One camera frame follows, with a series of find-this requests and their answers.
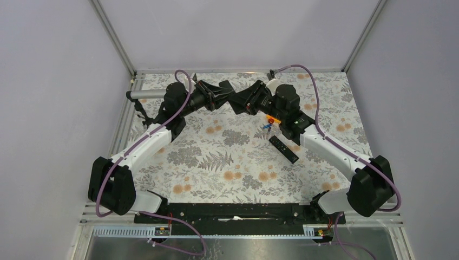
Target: white arm segment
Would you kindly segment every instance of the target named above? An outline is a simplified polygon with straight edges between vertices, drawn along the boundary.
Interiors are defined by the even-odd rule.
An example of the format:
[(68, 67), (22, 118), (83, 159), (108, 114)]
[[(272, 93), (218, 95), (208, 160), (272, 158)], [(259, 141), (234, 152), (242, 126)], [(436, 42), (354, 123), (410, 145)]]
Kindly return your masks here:
[[(354, 152), (354, 149), (349, 148), (347, 145), (338, 141), (332, 136), (327, 135), (333, 141), (339, 143), (344, 148), (349, 151)], [(305, 129), (305, 132), (300, 135), (300, 144), (303, 147), (308, 148), (309, 150), (317, 153), (320, 157), (324, 158), (332, 166), (336, 167), (349, 181), (352, 180), (352, 176), (356, 174), (356, 169), (365, 167), (359, 161), (355, 161), (354, 158), (342, 152), (340, 149), (336, 148), (334, 145), (329, 143), (327, 140), (317, 132), (315, 125), (310, 125)], [(359, 154), (354, 152), (357, 156), (360, 156), (362, 159), (369, 160), (370, 157), (365, 154)]]
[[(117, 161), (120, 157), (125, 157), (119, 166), (128, 166), (132, 175), (134, 176), (141, 167), (146, 163), (146, 161), (153, 156), (159, 149), (165, 147), (172, 141), (171, 132), (165, 127), (161, 128), (158, 132), (153, 135), (149, 135), (151, 131), (159, 127), (159, 124), (153, 124), (148, 127), (145, 133), (137, 138), (133, 142), (135, 144), (139, 139), (144, 136), (148, 136), (138, 147), (130, 152), (128, 156), (124, 156), (124, 153), (131, 147), (127, 147), (120, 153), (111, 157), (112, 161)], [(136, 191), (136, 197), (134, 205), (131, 207), (131, 211), (146, 211), (155, 213), (160, 204), (161, 197), (155, 195), (148, 191)]]
[[(159, 124), (155, 123), (148, 127), (143, 135), (137, 138), (133, 144), (135, 144), (139, 139), (143, 138), (145, 135), (149, 136), (149, 133), (155, 130)], [(130, 152), (128, 156), (124, 156), (124, 153), (131, 147), (126, 147), (123, 151), (115, 154), (111, 157), (112, 161), (117, 161), (120, 157), (125, 157), (119, 164), (119, 166), (128, 166), (132, 175), (135, 175), (141, 167), (147, 162), (149, 158), (153, 156), (157, 151), (166, 145), (170, 144), (172, 141), (171, 132), (165, 127), (161, 128), (158, 132), (149, 136), (145, 141), (143, 141), (138, 147)]]
[[(332, 136), (328, 136), (341, 146), (345, 147), (349, 151), (354, 152), (354, 149), (347, 147), (347, 145), (338, 141)], [(317, 153), (320, 157), (324, 158), (332, 166), (336, 167), (346, 178), (351, 181), (352, 176), (356, 174), (356, 169), (363, 169), (365, 165), (359, 161), (355, 161), (354, 158), (342, 152), (334, 145), (325, 140), (316, 130), (315, 125), (310, 125), (305, 129), (305, 132), (300, 135), (300, 144), (303, 147), (310, 149)], [(362, 159), (369, 160), (369, 156), (365, 154), (358, 154), (357, 156)], [(344, 188), (337, 191), (329, 191), (319, 199), (319, 206), (326, 214), (333, 214), (340, 211), (353, 210), (349, 202), (347, 201), (347, 192), (349, 188)]]

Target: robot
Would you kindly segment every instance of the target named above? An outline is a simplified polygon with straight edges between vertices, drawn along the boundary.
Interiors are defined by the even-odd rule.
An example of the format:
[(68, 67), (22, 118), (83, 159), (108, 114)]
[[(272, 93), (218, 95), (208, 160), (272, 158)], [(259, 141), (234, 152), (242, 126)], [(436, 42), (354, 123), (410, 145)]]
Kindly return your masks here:
[[(364, 217), (371, 216), (394, 195), (391, 186), (394, 181), (389, 162), (381, 155), (370, 158), (365, 154), (356, 154), (353, 149), (337, 139), (326, 135), (325, 132), (321, 133), (318, 130), (320, 128), (316, 127), (315, 119), (300, 110), (300, 97), (294, 86), (281, 84), (274, 75), (275, 72), (270, 71), (267, 75), (269, 79), (267, 84), (258, 80), (247, 89), (237, 93), (228, 81), (214, 86), (203, 80), (197, 80), (196, 77), (193, 77), (192, 83), (195, 89), (191, 94), (181, 82), (174, 82), (167, 86), (165, 93), (152, 93), (151, 90), (145, 92), (144, 95), (140, 93), (142, 91), (127, 92), (127, 98), (134, 102), (135, 110), (142, 114), (143, 124), (147, 130), (132, 146), (108, 159), (99, 157), (94, 161), (88, 198), (96, 202), (100, 197), (100, 205), (118, 215), (126, 214), (128, 211), (151, 212), (163, 216), (173, 215), (188, 223), (196, 221), (196, 228), (201, 228), (199, 230), (204, 234), (219, 232), (218, 234), (229, 235), (243, 235), (244, 233), (259, 235), (265, 232), (261, 229), (266, 221), (260, 225), (260, 230), (255, 231), (249, 230), (248, 223), (250, 222), (245, 222), (245, 226), (230, 228), (228, 223), (217, 222), (216, 218), (238, 218), (250, 221), (270, 218), (274, 223), (280, 223), (280, 225), (295, 226), (327, 223), (330, 216), (337, 217), (339, 212), (348, 210), (354, 210)], [(158, 115), (150, 118), (138, 99), (160, 95), (163, 95), (164, 101), (161, 103)], [(317, 194), (308, 205), (295, 203), (247, 205), (169, 203), (167, 198), (154, 192), (136, 191), (133, 174), (149, 157), (180, 135), (186, 126), (186, 116), (202, 107), (214, 111), (225, 102), (229, 102), (235, 114), (256, 115), (262, 112), (278, 119), (281, 122), (279, 127), (283, 136), (323, 157), (346, 176), (351, 183), (350, 187)], [(179, 114), (170, 120), (171, 116), (178, 111), (180, 111)], [(346, 153), (344, 150), (354, 151), (354, 154)], [(101, 186), (105, 186), (105, 189), (99, 194)], [(138, 214), (134, 220), (135, 223), (165, 223), (164, 221), (144, 214)], [(344, 222), (345, 218), (341, 218), (340, 223)], [(227, 226), (219, 229), (216, 227), (218, 225)], [(266, 228), (270, 229), (271, 234), (290, 232), (285, 229), (277, 230), (272, 223), (268, 226)]]

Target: table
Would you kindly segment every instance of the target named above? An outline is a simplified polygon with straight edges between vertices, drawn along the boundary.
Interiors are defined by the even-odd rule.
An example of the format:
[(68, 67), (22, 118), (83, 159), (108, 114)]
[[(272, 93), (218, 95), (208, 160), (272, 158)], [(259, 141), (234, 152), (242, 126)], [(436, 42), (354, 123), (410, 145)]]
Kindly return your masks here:
[[(371, 156), (345, 73), (313, 73), (319, 89), (320, 125), (329, 134)], [(309, 75), (281, 73), (281, 83), (294, 85), (303, 111), (314, 118), (317, 101)], [(229, 80), (236, 92), (264, 73), (202, 73), (199, 80), (217, 85)], [(147, 74), (142, 89), (164, 89), (173, 74)], [(140, 100), (155, 117), (162, 99)], [(144, 131), (134, 117), (128, 143)], [(349, 186), (348, 180), (306, 148), (286, 140), (277, 125), (271, 130), (300, 159), (291, 164), (268, 139), (266, 115), (235, 115), (228, 103), (210, 112), (205, 108), (186, 117), (187, 125), (168, 146), (160, 149), (134, 175), (139, 190), (151, 190), (175, 203), (302, 203), (324, 190)]]

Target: metal corner post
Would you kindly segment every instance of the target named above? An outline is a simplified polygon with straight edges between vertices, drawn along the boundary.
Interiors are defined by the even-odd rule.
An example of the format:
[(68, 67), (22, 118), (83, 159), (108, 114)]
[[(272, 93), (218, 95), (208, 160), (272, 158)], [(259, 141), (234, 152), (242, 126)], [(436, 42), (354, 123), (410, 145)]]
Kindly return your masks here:
[(376, 5), (373, 13), (370, 16), (370, 19), (366, 23), (365, 28), (362, 31), (362, 34), (360, 35), (356, 45), (354, 46), (351, 55), (349, 58), (347, 58), (346, 64), (344, 64), (344, 67), (342, 69), (343, 72), (348, 73), (349, 69), (351, 68), (352, 63), (354, 62), (355, 58), (357, 57), (357, 54), (360, 52), (362, 49), (363, 43), (365, 43), (366, 39), (368, 38), (369, 33), (373, 29), (373, 26), (375, 25), (376, 21), (379, 18), (379, 15), (383, 11), (384, 7), (386, 6), (387, 2), (389, 0), (379, 0), (378, 4)]
[(113, 43), (113, 46), (115, 47), (116, 51), (118, 52), (121, 60), (124, 63), (124, 66), (126, 66), (126, 69), (129, 71), (130, 75), (132, 78), (135, 76), (135, 68), (132, 65), (129, 56), (127, 55), (125, 49), (123, 48), (123, 45), (120, 42), (120, 39), (115, 33), (115, 30), (113, 29), (112, 24), (110, 23), (110, 20), (108, 19), (107, 14), (105, 13), (102, 4), (100, 3), (99, 0), (88, 0), (89, 3), (92, 5), (94, 8), (95, 13), (101, 20), (101, 23), (107, 32), (108, 37)]

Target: metal tube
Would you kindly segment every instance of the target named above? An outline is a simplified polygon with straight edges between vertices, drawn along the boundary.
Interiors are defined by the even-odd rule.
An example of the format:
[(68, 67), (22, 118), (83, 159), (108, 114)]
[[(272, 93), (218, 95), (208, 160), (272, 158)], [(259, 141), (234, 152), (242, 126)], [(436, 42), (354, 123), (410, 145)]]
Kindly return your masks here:
[(161, 99), (164, 98), (166, 89), (150, 89), (131, 91), (131, 99)]

